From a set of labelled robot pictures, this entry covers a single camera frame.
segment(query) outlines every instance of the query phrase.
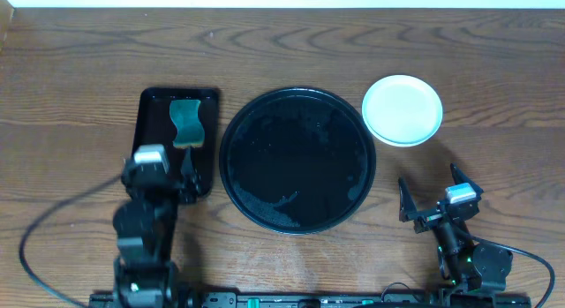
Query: wooden table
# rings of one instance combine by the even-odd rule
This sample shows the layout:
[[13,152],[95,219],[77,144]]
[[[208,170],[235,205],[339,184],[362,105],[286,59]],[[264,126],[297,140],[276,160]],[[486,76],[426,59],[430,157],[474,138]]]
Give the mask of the wooden table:
[[[563,11],[20,9],[0,56],[0,305],[63,304],[22,270],[26,226],[56,201],[119,173],[149,86],[217,86],[219,139],[258,95],[318,86],[360,110],[366,89],[406,73],[444,107],[436,136],[413,148],[375,140],[373,188],[359,210],[317,235],[263,229],[211,195],[183,208],[174,260],[183,277],[241,291],[380,292],[441,282],[432,233],[398,221],[396,179],[434,201],[459,166],[486,193],[472,233],[536,252],[565,305]],[[111,225],[120,184],[54,214],[26,252],[38,275],[87,301],[111,289]],[[509,291],[537,302],[547,271],[515,256]]]

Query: sponge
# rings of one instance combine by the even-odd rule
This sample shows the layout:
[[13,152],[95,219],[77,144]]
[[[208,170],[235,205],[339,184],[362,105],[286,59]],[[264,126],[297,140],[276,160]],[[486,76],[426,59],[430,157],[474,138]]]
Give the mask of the sponge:
[[200,100],[176,100],[170,103],[170,120],[177,127],[175,148],[200,147],[204,144],[204,127],[198,119]]

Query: white round plate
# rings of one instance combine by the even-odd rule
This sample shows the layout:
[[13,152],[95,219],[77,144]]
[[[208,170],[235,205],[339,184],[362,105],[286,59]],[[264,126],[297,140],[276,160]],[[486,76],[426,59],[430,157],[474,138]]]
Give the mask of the white round plate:
[[440,128],[440,97],[421,79],[393,75],[373,84],[363,99],[362,115],[369,131],[392,146],[415,146]]

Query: green sponge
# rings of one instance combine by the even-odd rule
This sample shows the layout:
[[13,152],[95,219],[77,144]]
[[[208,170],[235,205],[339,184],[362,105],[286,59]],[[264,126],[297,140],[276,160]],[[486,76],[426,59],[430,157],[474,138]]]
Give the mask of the green sponge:
[[185,149],[204,144],[204,127],[198,119],[200,100],[176,100],[170,103],[170,120],[177,127],[173,146]]

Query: black round plate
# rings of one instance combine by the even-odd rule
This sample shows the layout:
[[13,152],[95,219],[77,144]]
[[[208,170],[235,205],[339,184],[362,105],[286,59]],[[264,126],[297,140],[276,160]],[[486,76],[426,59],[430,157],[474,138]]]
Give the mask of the black round plate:
[[334,94],[285,88],[251,101],[226,130],[220,173],[233,203],[277,232],[306,234],[349,217],[373,184],[373,138]]

